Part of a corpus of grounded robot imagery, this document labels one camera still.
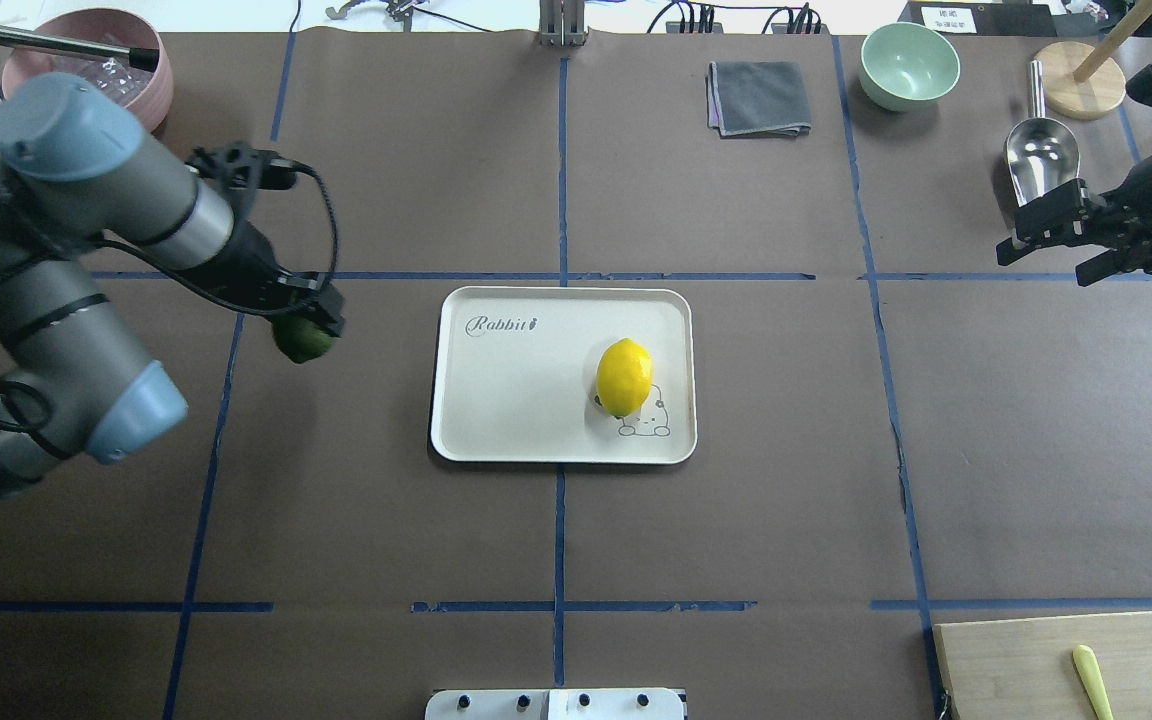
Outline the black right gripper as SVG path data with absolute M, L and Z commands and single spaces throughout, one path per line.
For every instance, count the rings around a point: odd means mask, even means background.
M 1087 287 L 1112 275 L 1152 275 L 1152 156 L 1128 173 L 1115 190 L 1098 195 L 1083 179 L 1070 179 L 1016 210 L 1014 234 L 996 245 L 996 264 L 1009 266 L 1037 249 L 1094 243 L 1091 225 L 1111 210 L 1115 249 L 1079 263 L 1076 283 Z

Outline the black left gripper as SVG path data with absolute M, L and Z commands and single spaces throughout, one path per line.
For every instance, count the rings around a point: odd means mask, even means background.
M 206 262 L 206 291 L 242 313 L 296 316 L 329 338 L 342 338 L 346 329 L 346 301 L 329 273 L 288 272 L 268 237 L 250 222 L 238 223 Z

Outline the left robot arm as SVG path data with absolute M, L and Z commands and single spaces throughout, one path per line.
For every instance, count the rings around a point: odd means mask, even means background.
M 346 328 L 334 270 L 291 272 L 251 222 L 314 168 L 236 141 L 179 159 L 88 79 L 51 71 L 0 106 L 0 500 L 79 454 L 114 464 L 187 404 L 81 263 L 127 252 L 211 304 L 262 316 L 294 363 Z

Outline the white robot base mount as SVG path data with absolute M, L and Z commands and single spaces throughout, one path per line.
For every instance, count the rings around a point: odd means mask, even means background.
M 664 687 L 445 689 L 425 719 L 687 719 L 685 692 Z

